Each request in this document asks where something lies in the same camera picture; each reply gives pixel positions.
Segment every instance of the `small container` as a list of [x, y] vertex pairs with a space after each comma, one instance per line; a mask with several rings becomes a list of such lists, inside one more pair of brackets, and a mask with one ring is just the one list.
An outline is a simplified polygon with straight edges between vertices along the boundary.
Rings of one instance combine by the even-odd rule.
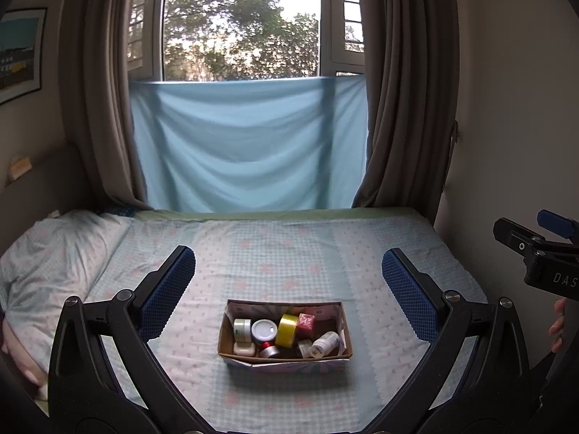
[[250, 342], [234, 342], [233, 343], [233, 353], [236, 356], [246, 356], [253, 357], [255, 355], [255, 344]]
[[280, 355], [280, 350], [271, 341], [266, 341], [260, 346], [261, 352], [259, 357], [264, 359], [276, 358]]
[[273, 341], [277, 335], [277, 325], [271, 320], [257, 320], [251, 326], [251, 336], [259, 342]]
[[236, 318], [233, 322], [233, 337], [237, 342], [249, 344], [251, 342], [251, 320]]
[[276, 346], [290, 348], [295, 339], [297, 316], [285, 313], [277, 326]]
[[304, 339], [303, 341], [297, 342], [297, 349], [299, 353], [302, 355], [302, 358], [309, 359], [312, 357], [310, 354], [310, 349], [312, 348], [312, 342], [309, 339]]
[[302, 340], [314, 339], [314, 330], [316, 327], [316, 318], [314, 315], [300, 313], [297, 318], [296, 336]]
[[338, 346], [338, 342], [340, 342], [338, 333], [328, 331], [314, 341], [314, 344], [312, 344], [310, 348], [310, 355], [314, 359], [325, 357]]

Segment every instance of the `window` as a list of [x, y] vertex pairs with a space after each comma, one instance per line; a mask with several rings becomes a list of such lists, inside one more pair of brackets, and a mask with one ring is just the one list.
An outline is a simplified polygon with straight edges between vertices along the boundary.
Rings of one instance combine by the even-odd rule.
[[132, 78], [221, 81], [364, 72], [359, 0], [133, 0]]
[[360, 0], [322, 0], [320, 74], [364, 73]]
[[160, 11], [163, 0], [132, 0], [128, 19], [127, 65], [131, 78], [160, 80]]

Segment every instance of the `white bottle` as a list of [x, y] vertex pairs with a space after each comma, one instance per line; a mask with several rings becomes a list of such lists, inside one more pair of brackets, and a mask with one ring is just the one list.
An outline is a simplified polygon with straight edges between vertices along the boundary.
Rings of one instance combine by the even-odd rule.
[[304, 339], [303, 341], [297, 342], [297, 349], [299, 349], [299, 353], [302, 355], [303, 359], [309, 359], [312, 357], [310, 354], [310, 349], [312, 349], [312, 341], [309, 339]]
[[340, 342], [338, 333], [328, 331], [325, 335], [320, 336], [314, 341], [314, 344], [312, 344], [310, 348], [310, 355], [314, 359], [325, 357], [338, 346], [338, 342]]

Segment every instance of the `cardboard box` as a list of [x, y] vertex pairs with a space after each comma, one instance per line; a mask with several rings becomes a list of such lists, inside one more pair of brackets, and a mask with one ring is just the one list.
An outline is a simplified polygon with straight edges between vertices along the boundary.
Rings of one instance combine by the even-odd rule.
[[[315, 315], [316, 338], [328, 331], [335, 331], [340, 336], [340, 343], [328, 356], [320, 359], [302, 359], [297, 357], [297, 349], [279, 348], [282, 355], [290, 358], [264, 359], [260, 357], [237, 356], [233, 353], [233, 321], [236, 318], [259, 320], [267, 318], [280, 320], [283, 314], [298, 316], [300, 313]], [[342, 370], [352, 357], [352, 343], [346, 315], [342, 302], [322, 302], [308, 304], [251, 302], [245, 300], [228, 300], [225, 307], [217, 352], [226, 364], [244, 367], [253, 371], [279, 373], [327, 373]]]

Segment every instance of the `patterned bed sheet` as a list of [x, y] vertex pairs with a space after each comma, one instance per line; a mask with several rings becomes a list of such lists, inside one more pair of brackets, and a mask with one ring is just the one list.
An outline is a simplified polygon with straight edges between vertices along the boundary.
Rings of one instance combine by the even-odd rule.
[[[222, 432], [357, 432], [400, 389], [428, 348], [417, 339], [381, 276], [381, 258], [400, 247], [443, 289], [486, 301], [476, 281], [418, 214], [367, 220], [138, 221], [132, 219], [86, 301], [135, 288], [178, 244], [196, 255], [195, 276], [160, 338], [149, 346], [177, 388]], [[341, 301], [354, 355], [330, 374], [253, 373], [216, 353], [228, 298]], [[125, 394], [143, 404], [105, 338]], [[461, 354], [435, 404], [451, 397], [474, 341]]]

